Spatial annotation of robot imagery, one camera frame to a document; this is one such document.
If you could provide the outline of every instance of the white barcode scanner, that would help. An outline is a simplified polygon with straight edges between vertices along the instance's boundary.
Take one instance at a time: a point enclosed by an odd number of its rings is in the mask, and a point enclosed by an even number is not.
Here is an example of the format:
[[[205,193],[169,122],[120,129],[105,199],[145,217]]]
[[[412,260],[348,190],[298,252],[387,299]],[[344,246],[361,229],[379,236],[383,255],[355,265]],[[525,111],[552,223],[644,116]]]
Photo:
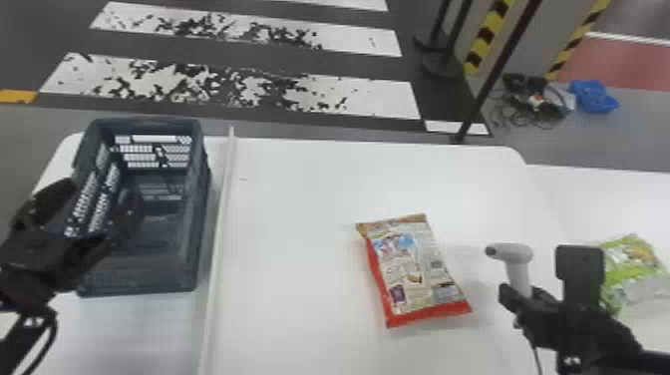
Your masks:
[[[523,243],[500,242],[487,246],[485,253],[502,260],[509,278],[509,285],[526,298],[532,297],[528,263],[532,260],[532,248]]]

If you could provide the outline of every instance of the blue object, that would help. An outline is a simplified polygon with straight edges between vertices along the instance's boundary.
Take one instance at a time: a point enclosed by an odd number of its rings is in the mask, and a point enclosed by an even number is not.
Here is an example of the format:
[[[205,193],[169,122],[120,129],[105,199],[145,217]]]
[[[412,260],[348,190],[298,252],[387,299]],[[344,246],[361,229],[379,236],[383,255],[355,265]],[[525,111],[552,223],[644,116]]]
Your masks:
[[[597,80],[575,80],[568,91],[577,97],[579,107],[590,114],[607,114],[619,108],[619,101],[607,95],[602,82]]]

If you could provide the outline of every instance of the gray plastic basket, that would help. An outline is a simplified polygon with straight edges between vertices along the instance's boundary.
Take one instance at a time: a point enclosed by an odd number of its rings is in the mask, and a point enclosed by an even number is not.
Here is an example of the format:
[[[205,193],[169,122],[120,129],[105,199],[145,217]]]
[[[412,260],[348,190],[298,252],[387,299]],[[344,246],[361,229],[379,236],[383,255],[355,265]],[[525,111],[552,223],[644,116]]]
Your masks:
[[[133,238],[87,274],[79,295],[195,289],[209,191],[198,121],[95,120],[73,167],[82,190],[66,220],[66,235],[104,229],[110,201],[130,185],[140,192],[145,213]]]

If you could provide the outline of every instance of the red snack bag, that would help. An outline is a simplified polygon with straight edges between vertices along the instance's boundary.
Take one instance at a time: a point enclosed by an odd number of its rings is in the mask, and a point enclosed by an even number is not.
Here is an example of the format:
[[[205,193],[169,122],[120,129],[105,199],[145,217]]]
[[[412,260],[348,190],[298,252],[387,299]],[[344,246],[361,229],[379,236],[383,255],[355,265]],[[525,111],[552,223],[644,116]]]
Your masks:
[[[426,216],[357,223],[388,328],[472,311],[438,252]]]

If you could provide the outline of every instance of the crosswalk stripe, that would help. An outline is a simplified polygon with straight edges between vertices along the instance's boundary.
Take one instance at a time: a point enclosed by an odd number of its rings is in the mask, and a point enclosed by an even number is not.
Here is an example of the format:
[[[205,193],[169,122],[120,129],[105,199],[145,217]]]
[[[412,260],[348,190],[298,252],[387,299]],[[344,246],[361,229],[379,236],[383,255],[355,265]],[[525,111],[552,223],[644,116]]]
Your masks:
[[[68,53],[40,93],[419,120],[409,82]]]
[[[92,29],[401,57],[393,30],[112,1]]]
[[[434,133],[456,134],[461,128],[461,122],[426,120],[426,130]],[[470,136],[490,136],[487,126],[482,123],[474,123],[468,130]]]
[[[325,5],[331,7],[375,10],[386,12],[389,7],[385,0],[271,0],[271,1],[285,1],[292,3],[303,3],[313,5]]]

